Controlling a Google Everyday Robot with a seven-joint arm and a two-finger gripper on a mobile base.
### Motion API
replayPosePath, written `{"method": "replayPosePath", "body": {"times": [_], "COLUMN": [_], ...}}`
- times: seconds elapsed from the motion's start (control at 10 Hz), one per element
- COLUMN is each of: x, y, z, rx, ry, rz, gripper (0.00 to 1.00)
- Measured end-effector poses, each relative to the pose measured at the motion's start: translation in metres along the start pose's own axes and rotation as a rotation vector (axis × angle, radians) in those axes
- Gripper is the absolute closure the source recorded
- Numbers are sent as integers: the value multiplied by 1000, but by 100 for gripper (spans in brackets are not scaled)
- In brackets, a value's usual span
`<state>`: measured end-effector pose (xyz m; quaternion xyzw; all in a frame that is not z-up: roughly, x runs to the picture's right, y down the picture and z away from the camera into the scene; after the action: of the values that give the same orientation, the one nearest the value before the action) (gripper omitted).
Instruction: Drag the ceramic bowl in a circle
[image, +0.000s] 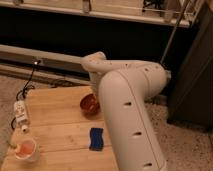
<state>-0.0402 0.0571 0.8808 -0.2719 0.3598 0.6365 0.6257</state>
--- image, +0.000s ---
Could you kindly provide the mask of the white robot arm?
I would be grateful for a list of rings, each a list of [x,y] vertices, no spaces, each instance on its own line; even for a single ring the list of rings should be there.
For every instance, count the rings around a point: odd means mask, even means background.
[[[145,101],[165,87],[156,62],[108,60],[96,52],[82,58],[100,104],[119,171],[168,171]]]

